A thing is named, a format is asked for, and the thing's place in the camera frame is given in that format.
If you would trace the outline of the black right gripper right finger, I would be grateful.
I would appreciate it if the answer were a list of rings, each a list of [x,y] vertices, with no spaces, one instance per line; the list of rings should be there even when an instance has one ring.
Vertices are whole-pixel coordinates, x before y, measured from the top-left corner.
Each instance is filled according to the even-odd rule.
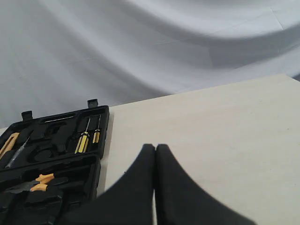
[[[156,149],[155,202],[159,225],[253,225],[222,204],[184,171],[170,148]]]

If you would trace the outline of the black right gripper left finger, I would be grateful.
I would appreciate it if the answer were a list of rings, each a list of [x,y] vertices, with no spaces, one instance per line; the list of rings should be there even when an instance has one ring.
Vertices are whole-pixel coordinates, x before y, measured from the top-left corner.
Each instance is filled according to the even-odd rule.
[[[151,225],[155,148],[144,144],[122,177],[95,200],[65,214],[63,225]]]

